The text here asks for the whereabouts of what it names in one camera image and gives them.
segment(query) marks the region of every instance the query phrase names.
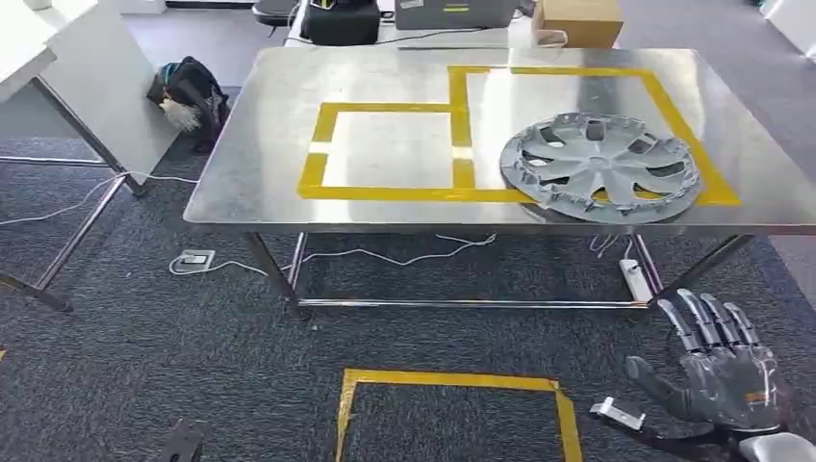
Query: robotic hand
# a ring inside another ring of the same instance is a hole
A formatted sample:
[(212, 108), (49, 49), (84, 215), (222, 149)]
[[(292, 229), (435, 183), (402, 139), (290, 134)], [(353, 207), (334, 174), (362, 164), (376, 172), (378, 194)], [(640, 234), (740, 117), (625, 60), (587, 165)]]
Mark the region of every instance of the robotic hand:
[(640, 443), (696, 462), (816, 462), (816, 447), (785, 431), (788, 394), (777, 360), (759, 343), (745, 313), (711, 295), (697, 297), (681, 289), (677, 297), (691, 312), (696, 329), (670, 301), (658, 300), (657, 306), (685, 347), (680, 365), (688, 387), (669, 383), (639, 356), (626, 358), (626, 374), (670, 414), (714, 428), (703, 435), (663, 438), (643, 426), (644, 414), (627, 410), (613, 398), (590, 412)]

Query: wheel cover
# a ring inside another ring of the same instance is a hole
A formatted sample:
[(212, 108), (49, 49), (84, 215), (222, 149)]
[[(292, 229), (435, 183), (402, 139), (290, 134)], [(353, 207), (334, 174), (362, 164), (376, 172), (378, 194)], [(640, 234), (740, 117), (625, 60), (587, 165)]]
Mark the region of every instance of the wheel cover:
[(565, 113), (533, 124), (504, 146), (500, 167), (537, 208), (605, 223), (673, 217), (702, 189), (683, 141), (659, 140), (642, 120), (620, 115)]

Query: dark gray carpet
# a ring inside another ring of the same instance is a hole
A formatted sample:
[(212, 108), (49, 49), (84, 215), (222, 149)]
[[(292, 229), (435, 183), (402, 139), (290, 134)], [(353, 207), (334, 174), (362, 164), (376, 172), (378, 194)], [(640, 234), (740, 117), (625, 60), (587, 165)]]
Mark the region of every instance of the dark gray carpet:
[[(204, 160), (177, 142), (158, 174), (196, 177)], [(0, 168), (0, 219), (41, 215), (75, 202), (94, 173)], [(318, 312), (302, 323), (283, 313), (261, 276), (229, 268), (171, 276), (183, 248), (251, 262), (237, 236), (181, 219), (192, 186), (151, 181), (137, 200), (121, 192), (58, 277), (54, 292), (76, 311), (59, 314), (0, 289), (0, 460), (145, 461), (158, 455), (179, 417), (214, 428), (205, 460), (333, 460), (344, 368), (480, 372), (557, 378), (575, 403), (584, 459), (673, 460), (589, 420), (594, 399), (643, 406), (651, 423), (690, 431), (651, 405), (620, 365), (639, 351), (677, 378), (668, 324), (654, 312), (361, 310)], [(0, 227), (0, 265), (33, 277), (81, 219)], [(266, 236), (288, 256), (293, 236)], [(615, 261), (587, 240), (499, 236), (457, 258), (395, 269), (368, 257), (307, 264), (313, 295), (624, 298)], [(710, 243), (650, 240), (666, 277)], [(432, 237), (318, 236), (312, 251), (364, 245), (397, 257), (453, 248)], [(780, 357), (796, 390), (796, 426), (816, 409), (814, 314), (766, 240), (699, 285), (741, 303)], [(352, 409), (345, 461), (558, 460), (552, 397), (514, 391), (365, 385)]]

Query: black backpack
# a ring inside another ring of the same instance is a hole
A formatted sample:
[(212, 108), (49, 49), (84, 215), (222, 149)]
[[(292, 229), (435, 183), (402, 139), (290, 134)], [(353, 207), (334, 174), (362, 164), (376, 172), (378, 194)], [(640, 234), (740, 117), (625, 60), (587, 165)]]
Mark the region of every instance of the black backpack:
[(181, 63), (163, 65), (153, 78), (147, 99), (160, 106), (168, 98), (197, 110), (198, 128), (188, 132), (196, 139), (192, 150), (210, 153), (229, 116), (229, 95), (221, 91), (210, 69), (192, 56)]

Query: cardboard box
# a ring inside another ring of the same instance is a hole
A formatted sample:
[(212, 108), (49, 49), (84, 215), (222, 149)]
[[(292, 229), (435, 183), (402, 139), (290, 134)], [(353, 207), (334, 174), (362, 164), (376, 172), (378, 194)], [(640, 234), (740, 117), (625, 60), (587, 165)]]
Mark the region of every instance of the cardboard box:
[(618, 0), (538, 0), (532, 27), (567, 33), (569, 48), (612, 48), (624, 22)]

